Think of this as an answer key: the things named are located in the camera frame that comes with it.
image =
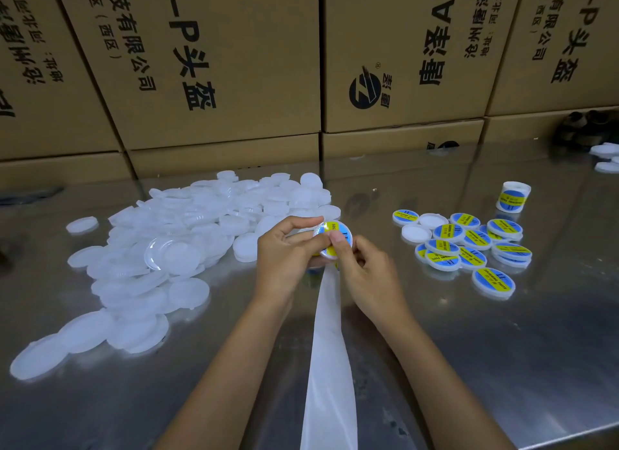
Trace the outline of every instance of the right hand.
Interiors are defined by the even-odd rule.
[[[350,294],[372,323],[382,329],[412,319],[389,255],[363,236],[355,236],[353,250],[340,231],[328,233]]]

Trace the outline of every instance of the stainless steel table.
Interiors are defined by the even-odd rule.
[[[353,234],[396,260],[408,303],[462,379],[519,448],[582,434],[616,448],[619,422],[619,178],[592,171],[588,155],[552,155],[541,143],[461,147],[238,170],[241,178],[321,172]],[[211,174],[65,188],[0,210],[0,448],[150,448],[187,398],[235,321],[254,284],[253,264],[228,253],[200,275],[212,299],[177,311],[157,350],[139,357],[107,344],[69,357],[30,383],[9,373],[27,343],[100,308],[92,280],[66,258],[104,244],[109,215],[143,198]],[[391,224],[399,208],[456,211],[483,219],[506,180],[531,184],[518,223],[531,266],[512,277],[507,301],[483,297],[470,275],[441,279],[414,257]],[[95,215],[97,231],[72,237],[64,226]],[[307,274],[276,341],[243,448],[298,448],[319,275]],[[398,362],[371,323],[342,298],[360,449],[425,449],[427,431]]]

